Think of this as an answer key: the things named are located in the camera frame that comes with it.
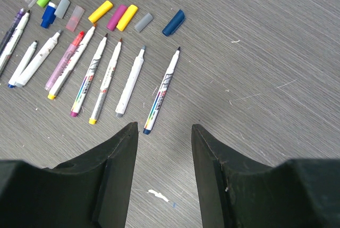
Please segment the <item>pink translucent pen cap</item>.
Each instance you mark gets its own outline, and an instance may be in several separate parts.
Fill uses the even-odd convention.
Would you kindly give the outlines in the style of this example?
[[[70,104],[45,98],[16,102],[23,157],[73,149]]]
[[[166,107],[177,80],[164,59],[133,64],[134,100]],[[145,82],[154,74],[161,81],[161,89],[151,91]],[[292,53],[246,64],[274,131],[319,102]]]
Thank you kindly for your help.
[[[73,32],[76,29],[83,13],[84,13],[84,9],[77,5],[75,9],[73,10],[73,13],[70,16],[70,19],[65,26],[66,29]]]

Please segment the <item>grey end white marker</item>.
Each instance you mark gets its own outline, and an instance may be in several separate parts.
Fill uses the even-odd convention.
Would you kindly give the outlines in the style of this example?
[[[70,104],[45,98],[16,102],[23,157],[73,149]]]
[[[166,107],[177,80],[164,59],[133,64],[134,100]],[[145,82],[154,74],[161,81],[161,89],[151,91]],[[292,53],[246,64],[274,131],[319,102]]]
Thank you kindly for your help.
[[[27,67],[16,79],[15,82],[16,87],[23,87],[28,83],[28,81],[32,78],[32,76],[35,74],[35,72],[39,69],[44,60],[47,58],[47,56],[52,52],[54,47],[57,45],[58,38],[62,32],[63,30],[59,30],[45,42],[45,44],[38,51],[35,57],[31,60],[31,62],[27,65]]]

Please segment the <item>lilac pen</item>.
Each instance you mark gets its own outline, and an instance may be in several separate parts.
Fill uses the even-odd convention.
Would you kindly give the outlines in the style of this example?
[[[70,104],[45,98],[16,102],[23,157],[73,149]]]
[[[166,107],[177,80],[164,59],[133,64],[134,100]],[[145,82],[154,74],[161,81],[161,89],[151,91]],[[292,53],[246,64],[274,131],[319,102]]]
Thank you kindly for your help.
[[[60,74],[63,72],[64,68],[66,67],[67,63],[69,62],[71,56],[77,49],[80,41],[82,40],[84,36],[84,32],[81,31],[76,38],[72,41],[72,43],[69,45],[67,50],[65,51],[64,55],[62,56],[61,60],[59,61],[58,65],[56,66],[54,72],[50,76],[49,80],[47,81],[45,85],[45,90],[50,91],[50,89],[53,87],[54,83],[60,76]]]

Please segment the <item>yellow end rainbow pen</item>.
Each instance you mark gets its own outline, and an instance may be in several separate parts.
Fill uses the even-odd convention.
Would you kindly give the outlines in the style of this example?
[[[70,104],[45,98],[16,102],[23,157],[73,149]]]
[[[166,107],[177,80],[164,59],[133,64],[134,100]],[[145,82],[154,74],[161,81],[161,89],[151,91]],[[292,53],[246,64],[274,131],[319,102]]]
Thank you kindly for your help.
[[[73,71],[77,61],[81,57],[82,53],[84,52],[85,48],[87,47],[90,39],[92,38],[97,24],[95,23],[86,33],[82,41],[80,42],[79,46],[77,47],[74,54],[71,56],[70,60],[68,61],[65,69],[61,73],[61,75],[58,77],[54,85],[52,86],[51,90],[48,93],[48,99],[55,99],[58,92],[61,90],[63,84],[66,82],[67,78]]]

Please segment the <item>green cap rainbow pen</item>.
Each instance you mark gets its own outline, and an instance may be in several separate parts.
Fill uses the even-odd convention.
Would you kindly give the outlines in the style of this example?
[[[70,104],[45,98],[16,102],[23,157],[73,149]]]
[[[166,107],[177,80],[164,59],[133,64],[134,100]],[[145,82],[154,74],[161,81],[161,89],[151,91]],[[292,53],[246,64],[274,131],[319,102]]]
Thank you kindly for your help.
[[[19,21],[17,27],[14,30],[14,33],[12,34],[10,40],[6,44],[1,54],[1,74],[3,73],[3,70],[5,69],[8,63],[9,58],[11,57],[20,37],[22,36],[22,33],[29,20],[29,16],[30,16],[30,10],[27,10],[24,16]]]

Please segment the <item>blue end white marker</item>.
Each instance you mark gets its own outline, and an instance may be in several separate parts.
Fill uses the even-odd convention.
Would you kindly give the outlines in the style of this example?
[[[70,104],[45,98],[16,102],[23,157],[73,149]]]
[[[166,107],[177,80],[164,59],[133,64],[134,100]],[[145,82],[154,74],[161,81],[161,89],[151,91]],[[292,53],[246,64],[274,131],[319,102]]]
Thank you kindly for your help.
[[[37,47],[38,41],[35,40],[27,49],[25,52],[22,60],[20,61],[19,65],[17,66],[16,70],[14,71],[13,75],[11,76],[10,80],[8,81],[7,86],[9,88],[14,88],[16,84],[17,78],[20,76],[20,74],[23,72],[23,70],[26,68],[28,63],[30,62],[30,59],[32,55],[34,54],[36,47]]]

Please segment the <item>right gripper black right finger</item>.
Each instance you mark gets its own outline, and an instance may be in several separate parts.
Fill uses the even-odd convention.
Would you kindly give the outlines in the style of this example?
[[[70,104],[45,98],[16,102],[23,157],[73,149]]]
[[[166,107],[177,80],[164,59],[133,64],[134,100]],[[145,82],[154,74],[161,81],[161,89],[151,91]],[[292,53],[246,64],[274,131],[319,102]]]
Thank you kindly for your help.
[[[289,159],[270,167],[191,132],[203,227],[339,227],[339,160]]]

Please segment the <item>dark purple clear pen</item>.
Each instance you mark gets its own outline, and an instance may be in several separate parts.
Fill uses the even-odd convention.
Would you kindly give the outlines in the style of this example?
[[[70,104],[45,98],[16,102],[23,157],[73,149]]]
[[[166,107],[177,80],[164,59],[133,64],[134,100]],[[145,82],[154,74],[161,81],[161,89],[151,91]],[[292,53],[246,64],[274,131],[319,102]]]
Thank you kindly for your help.
[[[8,41],[10,40],[11,38],[11,35],[13,34],[16,26],[18,25],[18,23],[20,22],[22,16],[24,15],[24,9],[20,9],[18,11],[18,13],[16,14],[16,16],[14,17],[13,19],[13,22],[10,26],[10,28],[8,29],[8,31],[6,32],[4,38],[2,39],[2,42],[1,42],[1,50],[0,50],[0,54],[3,52],[6,44],[8,43]]]

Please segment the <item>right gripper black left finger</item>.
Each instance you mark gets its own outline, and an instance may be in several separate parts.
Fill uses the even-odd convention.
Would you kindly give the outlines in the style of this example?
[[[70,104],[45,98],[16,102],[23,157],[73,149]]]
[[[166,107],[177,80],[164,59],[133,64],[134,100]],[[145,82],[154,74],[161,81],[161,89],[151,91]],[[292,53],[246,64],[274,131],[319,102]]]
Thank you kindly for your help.
[[[2,160],[1,227],[125,227],[137,148],[131,122],[55,168]]]

